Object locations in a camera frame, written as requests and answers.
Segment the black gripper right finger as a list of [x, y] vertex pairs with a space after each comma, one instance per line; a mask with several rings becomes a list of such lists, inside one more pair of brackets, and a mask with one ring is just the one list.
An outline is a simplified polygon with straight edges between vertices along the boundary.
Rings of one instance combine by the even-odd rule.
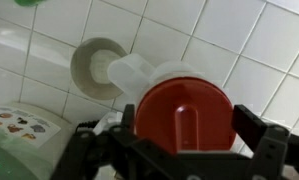
[[242, 104], [234, 106], [231, 125], [253, 152], [246, 180], [285, 180], [285, 165], [299, 174], [299, 135], [281, 125], [265, 123]]

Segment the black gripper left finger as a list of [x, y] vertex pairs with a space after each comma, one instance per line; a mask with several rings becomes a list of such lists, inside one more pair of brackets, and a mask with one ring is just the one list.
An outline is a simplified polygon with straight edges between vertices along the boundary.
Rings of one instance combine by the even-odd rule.
[[179, 158], [134, 133], [135, 106], [125, 106], [122, 121], [99, 135], [73, 134], [50, 180], [93, 180], [110, 165], [124, 180], [187, 180], [196, 172]]

